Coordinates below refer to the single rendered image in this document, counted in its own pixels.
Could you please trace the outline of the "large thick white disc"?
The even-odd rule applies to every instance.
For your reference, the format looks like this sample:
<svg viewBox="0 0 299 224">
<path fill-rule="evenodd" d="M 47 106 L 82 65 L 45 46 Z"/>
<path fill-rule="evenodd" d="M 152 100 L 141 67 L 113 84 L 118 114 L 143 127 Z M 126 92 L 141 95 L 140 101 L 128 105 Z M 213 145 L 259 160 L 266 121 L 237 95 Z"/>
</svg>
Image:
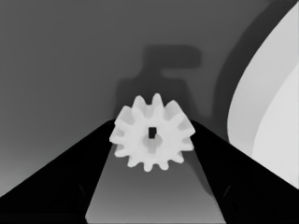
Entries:
<svg viewBox="0 0 299 224">
<path fill-rule="evenodd" d="M 230 143 L 292 187 L 299 179 L 299 0 L 270 0 L 267 34 L 230 105 Z"/>
</svg>

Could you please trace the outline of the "white toothed gear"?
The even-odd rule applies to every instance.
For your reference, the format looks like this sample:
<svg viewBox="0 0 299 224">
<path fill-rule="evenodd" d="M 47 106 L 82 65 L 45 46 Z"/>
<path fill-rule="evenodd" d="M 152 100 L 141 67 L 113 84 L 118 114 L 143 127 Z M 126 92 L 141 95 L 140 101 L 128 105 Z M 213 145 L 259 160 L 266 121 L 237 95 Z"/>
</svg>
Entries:
<svg viewBox="0 0 299 224">
<path fill-rule="evenodd" d="M 154 165 L 167 171 L 169 161 L 183 163 L 182 153 L 194 150 L 191 121 L 175 100 L 164 105 L 159 93 L 153 95 L 150 105 L 137 95 L 132 106 L 121 109 L 114 125 L 109 137 L 117 146 L 114 155 L 129 157 L 130 168 L 142 163 L 145 172 Z"/>
</svg>

